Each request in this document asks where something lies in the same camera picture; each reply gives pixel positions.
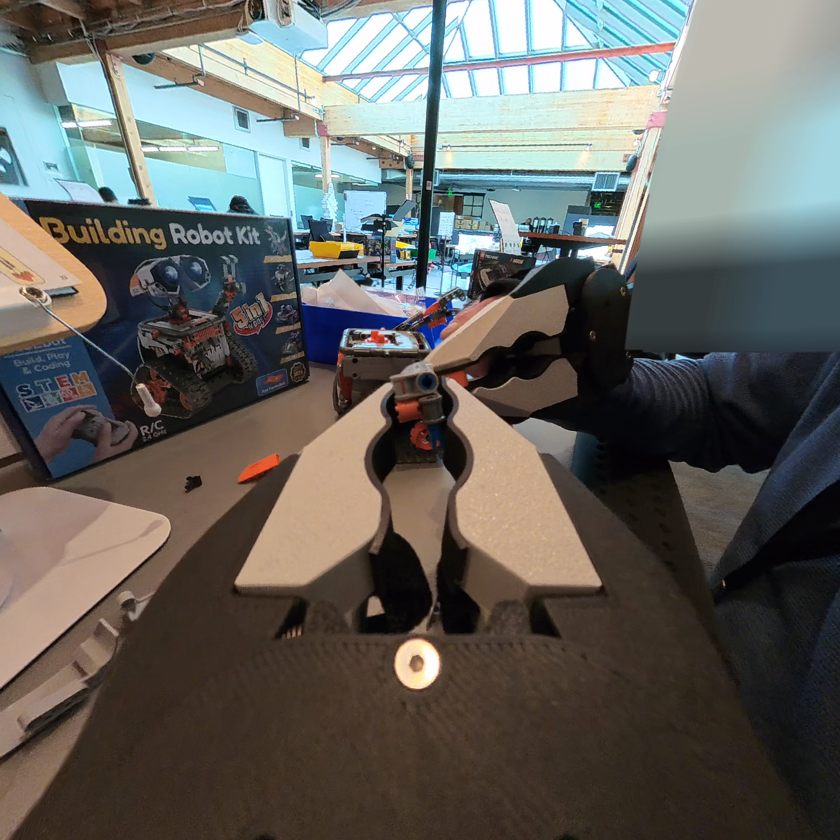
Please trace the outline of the white ceiling unit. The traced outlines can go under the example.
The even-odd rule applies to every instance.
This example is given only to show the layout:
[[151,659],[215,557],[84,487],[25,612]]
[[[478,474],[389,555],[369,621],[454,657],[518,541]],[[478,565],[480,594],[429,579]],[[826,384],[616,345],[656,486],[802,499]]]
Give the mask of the white ceiling unit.
[[245,23],[252,39],[258,38],[294,56],[329,45],[318,2],[247,1]]

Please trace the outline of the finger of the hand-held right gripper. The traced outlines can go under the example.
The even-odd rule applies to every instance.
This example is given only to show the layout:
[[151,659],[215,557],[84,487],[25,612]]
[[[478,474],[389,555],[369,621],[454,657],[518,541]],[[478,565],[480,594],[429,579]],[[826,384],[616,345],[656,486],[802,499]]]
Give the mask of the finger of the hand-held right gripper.
[[565,358],[555,358],[537,375],[507,375],[499,384],[492,384],[485,377],[472,381],[469,391],[499,417],[528,419],[544,408],[576,397],[577,387],[572,364]]
[[[506,297],[492,302],[478,316],[440,342],[427,356],[437,373],[466,371],[472,377],[538,375],[549,361],[561,358],[559,335],[569,311],[563,287]],[[534,333],[551,349],[531,355],[514,344]]]

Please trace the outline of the white stand with wooden tray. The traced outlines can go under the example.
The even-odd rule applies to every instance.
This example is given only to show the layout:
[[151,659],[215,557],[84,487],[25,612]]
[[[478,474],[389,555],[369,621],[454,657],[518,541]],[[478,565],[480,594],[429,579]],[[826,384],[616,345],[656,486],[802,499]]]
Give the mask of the white stand with wooden tray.
[[[98,280],[6,196],[1,215],[77,278],[76,295],[22,290],[2,301],[2,357],[81,337],[104,313]],[[1,502],[4,688],[156,553],[172,526],[157,512],[50,486],[5,492]]]

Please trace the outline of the whiteboard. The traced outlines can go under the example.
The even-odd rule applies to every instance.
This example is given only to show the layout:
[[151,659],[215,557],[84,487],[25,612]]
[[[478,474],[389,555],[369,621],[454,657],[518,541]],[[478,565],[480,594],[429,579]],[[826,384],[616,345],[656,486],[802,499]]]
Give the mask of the whiteboard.
[[386,212],[387,193],[384,191],[355,191],[343,193],[344,229],[358,233],[363,220],[369,216],[381,216]]

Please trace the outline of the person's right hand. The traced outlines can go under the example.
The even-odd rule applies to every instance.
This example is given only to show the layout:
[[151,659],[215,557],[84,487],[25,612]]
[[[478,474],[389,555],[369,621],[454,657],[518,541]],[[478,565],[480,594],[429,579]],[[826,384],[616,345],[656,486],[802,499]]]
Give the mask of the person's right hand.
[[440,341],[444,342],[447,340],[450,335],[462,328],[469,320],[478,316],[492,302],[506,297],[509,293],[510,289],[508,287],[498,283],[485,289],[478,299],[472,301],[456,313],[440,333]]

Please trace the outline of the white flip chart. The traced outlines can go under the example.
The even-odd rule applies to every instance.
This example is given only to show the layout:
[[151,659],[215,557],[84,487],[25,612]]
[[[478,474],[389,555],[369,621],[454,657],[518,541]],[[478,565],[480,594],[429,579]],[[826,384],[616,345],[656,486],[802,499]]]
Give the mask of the white flip chart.
[[522,237],[509,205],[490,199],[490,208],[496,217],[500,233],[500,249],[503,253],[520,256]]

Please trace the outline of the blue plastic bin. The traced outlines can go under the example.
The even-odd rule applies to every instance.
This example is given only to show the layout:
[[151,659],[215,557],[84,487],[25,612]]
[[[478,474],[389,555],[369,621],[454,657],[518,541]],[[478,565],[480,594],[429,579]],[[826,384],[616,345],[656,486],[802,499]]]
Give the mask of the blue plastic bin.
[[424,324],[412,338],[406,332],[396,331],[396,326],[407,315],[392,316],[384,313],[353,311],[341,308],[312,306],[301,307],[302,325],[310,361],[336,364],[343,355],[384,355],[385,357],[421,358],[438,342],[440,333],[453,312],[436,324]]

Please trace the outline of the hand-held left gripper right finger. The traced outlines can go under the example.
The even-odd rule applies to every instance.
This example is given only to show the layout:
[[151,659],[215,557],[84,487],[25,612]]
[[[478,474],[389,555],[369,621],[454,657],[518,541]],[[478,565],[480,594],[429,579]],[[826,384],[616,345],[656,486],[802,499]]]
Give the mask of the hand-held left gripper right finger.
[[467,390],[452,401],[444,465],[455,480],[447,525],[474,601],[591,595],[602,580],[539,451]]

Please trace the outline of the black printed box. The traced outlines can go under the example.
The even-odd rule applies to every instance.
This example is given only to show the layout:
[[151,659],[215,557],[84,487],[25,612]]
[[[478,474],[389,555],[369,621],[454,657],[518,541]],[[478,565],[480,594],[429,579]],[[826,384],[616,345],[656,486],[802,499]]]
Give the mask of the black printed box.
[[536,266],[536,263],[537,260],[530,255],[511,255],[483,248],[477,249],[469,273],[468,298],[478,299],[494,282],[510,278],[523,279]]

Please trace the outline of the white crumpled paper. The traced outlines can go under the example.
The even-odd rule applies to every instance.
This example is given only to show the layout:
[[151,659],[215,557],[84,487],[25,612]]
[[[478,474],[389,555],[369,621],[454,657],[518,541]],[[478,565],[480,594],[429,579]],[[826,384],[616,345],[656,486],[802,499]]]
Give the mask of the white crumpled paper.
[[302,287],[301,300],[304,304],[320,308],[364,312],[399,319],[408,317],[399,301],[371,294],[343,270],[339,270],[332,279],[316,288]]

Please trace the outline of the blue printed cardboard box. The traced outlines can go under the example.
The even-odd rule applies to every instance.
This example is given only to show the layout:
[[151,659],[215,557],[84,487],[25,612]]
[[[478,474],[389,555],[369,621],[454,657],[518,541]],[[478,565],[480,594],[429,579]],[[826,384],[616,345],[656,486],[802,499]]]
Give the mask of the blue printed cardboard box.
[[2,408],[55,480],[298,388],[309,378],[291,222],[24,199],[100,282],[71,334],[2,358]]

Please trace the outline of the person's torso in blue sweater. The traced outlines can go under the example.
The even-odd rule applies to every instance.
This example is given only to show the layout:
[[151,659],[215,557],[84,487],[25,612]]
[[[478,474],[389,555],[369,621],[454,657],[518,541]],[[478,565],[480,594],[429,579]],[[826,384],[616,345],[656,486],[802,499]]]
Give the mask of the person's torso in blue sweater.
[[721,462],[769,471],[713,575],[752,724],[824,838],[838,838],[838,353],[701,362]]

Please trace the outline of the person's right forearm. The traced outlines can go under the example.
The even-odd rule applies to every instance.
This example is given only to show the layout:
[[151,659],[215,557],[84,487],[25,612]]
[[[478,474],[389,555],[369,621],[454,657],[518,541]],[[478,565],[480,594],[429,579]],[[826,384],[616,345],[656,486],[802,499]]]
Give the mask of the person's right forearm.
[[568,405],[563,425],[719,471],[803,469],[838,479],[838,353],[636,360],[624,383]]

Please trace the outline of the white instruction booklet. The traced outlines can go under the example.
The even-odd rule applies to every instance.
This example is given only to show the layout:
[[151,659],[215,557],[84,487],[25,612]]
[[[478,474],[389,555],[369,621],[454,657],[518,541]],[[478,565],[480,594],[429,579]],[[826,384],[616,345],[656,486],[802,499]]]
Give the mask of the white instruction booklet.
[[2,301],[23,290],[33,291],[37,298],[68,297],[77,294],[77,278],[1,220]]

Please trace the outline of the black pole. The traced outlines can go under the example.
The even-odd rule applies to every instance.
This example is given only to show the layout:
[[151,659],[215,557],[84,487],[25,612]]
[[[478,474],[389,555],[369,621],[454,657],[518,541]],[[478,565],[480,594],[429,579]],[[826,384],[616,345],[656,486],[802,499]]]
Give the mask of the black pole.
[[438,135],[440,87],[445,52],[446,1],[433,2],[432,39],[429,49],[426,118],[424,127],[423,176],[417,240],[415,288],[424,290],[427,284],[429,238],[431,235],[434,168]]

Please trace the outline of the grey tracked toy robot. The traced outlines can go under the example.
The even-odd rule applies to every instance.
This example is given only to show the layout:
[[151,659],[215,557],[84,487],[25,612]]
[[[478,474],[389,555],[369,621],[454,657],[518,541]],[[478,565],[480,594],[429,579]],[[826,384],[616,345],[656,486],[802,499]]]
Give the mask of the grey tracked toy robot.
[[409,364],[424,360],[436,339],[427,338],[423,330],[444,326],[453,318],[450,304],[454,300],[466,301],[466,291],[455,287],[423,312],[390,329],[346,329],[339,344],[333,380],[336,415],[348,412]]

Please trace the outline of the wooden high table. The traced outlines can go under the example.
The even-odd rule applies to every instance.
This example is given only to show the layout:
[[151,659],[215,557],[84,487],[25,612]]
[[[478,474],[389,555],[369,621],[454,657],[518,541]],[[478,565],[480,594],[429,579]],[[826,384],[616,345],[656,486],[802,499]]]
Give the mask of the wooden high table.
[[623,251],[626,240],[611,237],[589,237],[576,234],[550,234],[527,232],[521,237],[521,252],[537,261],[576,258],[582,249],[607,248]]

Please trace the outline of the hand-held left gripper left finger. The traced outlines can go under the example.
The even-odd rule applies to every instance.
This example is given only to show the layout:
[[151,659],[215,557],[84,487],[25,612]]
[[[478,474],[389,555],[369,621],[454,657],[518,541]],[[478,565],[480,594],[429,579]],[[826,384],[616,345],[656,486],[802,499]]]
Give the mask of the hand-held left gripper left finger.
[[369,551],[390,517],[373,448],[390,429],[380,386],[299,454],[235,580],[245,595],[364,601],[374,591]]

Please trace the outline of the grey toy actuator assembly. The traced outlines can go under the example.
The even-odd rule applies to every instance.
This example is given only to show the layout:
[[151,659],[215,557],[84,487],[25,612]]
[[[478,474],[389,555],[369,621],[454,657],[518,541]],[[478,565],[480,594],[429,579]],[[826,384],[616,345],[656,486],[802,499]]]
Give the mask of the grey toy actuator assembly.
[[385,399],[390,439],[398,465],[441,465],[459,477],[466,444],[456,430],[459,409],[455,382],[426,361],[410,364],[390,380]]

